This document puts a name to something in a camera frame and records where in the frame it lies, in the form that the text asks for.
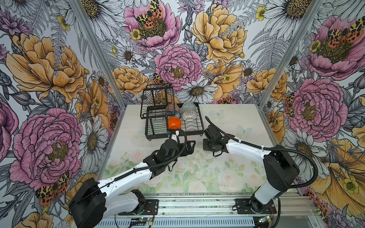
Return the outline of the orange plastic bowl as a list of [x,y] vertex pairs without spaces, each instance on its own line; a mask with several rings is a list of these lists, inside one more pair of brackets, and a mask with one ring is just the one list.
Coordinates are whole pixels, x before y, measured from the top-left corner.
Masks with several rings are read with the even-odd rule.
[[182,126],[182,122],[178,117],[172,116],[167,119],[167,128],[170,130],[180,129]]

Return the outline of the white brown lattice bowl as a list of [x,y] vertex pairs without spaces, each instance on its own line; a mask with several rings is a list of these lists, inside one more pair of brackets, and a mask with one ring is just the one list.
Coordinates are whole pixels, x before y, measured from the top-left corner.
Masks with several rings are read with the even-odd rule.
[[197,112],[194,109],[185,110],[182,114],[184,121],[191,122],[197,118]]

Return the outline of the green patterned ceramic bowl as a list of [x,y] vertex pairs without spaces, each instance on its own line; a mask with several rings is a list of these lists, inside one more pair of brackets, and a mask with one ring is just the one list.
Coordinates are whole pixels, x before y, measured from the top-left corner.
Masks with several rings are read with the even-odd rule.
[[182,107],[181,107],[181,111],[184,113],[187,110],[195,110],[196,109],[196,105],[193,102],[186,102],[183,103]]

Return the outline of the red patterned ceramic bowl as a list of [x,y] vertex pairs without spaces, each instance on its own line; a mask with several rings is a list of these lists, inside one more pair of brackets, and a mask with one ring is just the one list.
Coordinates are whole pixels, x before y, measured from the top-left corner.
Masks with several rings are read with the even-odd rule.
[[181,109],[179,107],[178,104],[168,104],[165,108],[166,112],[170,112],[170,111],[176,111],[176,112],[180,112]]

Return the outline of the blue floral ceramic bowl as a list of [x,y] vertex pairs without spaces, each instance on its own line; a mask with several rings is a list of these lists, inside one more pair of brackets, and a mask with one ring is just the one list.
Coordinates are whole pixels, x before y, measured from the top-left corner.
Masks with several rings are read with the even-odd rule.
[[180,112],[176,111],[176,110],[172,110],[171,113],[173,114],[174,117],[177,117],[177,118],[181,118],[181,114]]

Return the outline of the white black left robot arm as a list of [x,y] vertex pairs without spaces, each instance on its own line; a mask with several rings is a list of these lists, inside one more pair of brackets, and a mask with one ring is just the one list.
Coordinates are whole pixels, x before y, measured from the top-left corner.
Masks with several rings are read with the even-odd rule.
[[179,143],[167,139],[141,163],[120,176],[96,181],[90,178],[81,185],[69,203],[69,214],[76,227],[93,228],[103,218],[120,213],[139,214],[146,207],[146,199],[133,187],[172,170],[170,163],[194,152],[195,141]]

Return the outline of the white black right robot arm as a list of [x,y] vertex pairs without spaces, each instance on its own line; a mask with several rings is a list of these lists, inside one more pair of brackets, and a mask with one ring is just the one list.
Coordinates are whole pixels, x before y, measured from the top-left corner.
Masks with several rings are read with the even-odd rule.
[[[253,193],[251,198],[237,209],[244,209],[255,214],[265,212],[273,199],[278,199],[289,189],[309,186],[318,176],[318,166],[310,156],[296,150],[287,149],[281,145],[265,147],[241,140],[227,134],[214,125],[204,130],[206,138],[203,149],[213,152],[214,157],[223,153],[240,155],[254,162],[261,163],[265,168],[267,180]],[[291,154],[304,158],[312,166],[313,174],[308,181],[294,184],[300,168],[294,162]]]

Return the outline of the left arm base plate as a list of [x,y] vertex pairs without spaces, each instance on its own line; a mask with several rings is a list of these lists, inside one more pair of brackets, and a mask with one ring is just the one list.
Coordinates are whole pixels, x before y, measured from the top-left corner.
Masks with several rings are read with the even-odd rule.
[[131,212],[119,213],[119,216],[127,215],[156,215],[158,213],[159,200],[147,199],[145,202],[140,202],[138,206]]

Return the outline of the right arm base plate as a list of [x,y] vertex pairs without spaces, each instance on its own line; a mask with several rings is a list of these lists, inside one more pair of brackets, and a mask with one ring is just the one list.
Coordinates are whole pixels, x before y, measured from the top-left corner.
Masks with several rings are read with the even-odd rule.
[[255,199],[235,199],[235,204],[232,206],[232,210],[238,214],[277,214],[277,209],[273,200],[270,200],[267,204],[262,204]]

